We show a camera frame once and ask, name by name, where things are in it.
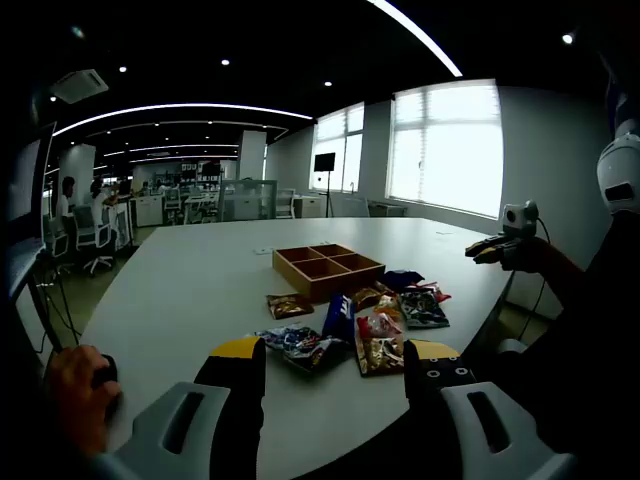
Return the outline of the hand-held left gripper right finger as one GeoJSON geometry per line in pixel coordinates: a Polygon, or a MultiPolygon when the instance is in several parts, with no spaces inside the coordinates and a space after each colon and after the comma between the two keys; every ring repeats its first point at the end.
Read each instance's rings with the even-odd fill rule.
{"type": "Polygon", "coordinates": [[[534,418],[496,385],[476,382],[450,347],[404,343],[409,458],[428,479],[546,479],[534,418]]]}

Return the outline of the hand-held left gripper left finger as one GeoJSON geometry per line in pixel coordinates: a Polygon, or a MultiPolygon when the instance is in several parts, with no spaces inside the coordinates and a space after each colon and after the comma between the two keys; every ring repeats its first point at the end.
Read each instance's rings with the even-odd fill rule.
{"type": "Polygon", "coordinates": [[[134,419],[115,453],[116,477],[254,479],[265,375],[261,337],[216,347],[193,382],[175,384],[134,419]]]}

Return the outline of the person's right hand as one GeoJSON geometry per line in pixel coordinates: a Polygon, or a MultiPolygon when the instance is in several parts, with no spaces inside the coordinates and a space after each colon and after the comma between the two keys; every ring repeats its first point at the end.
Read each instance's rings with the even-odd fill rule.
{"type": "Polygon", "coordinates": [[[551,245],[539,237],[522,239],[503,267],[506,270],[542,273],[551,253],[551,245]]]}

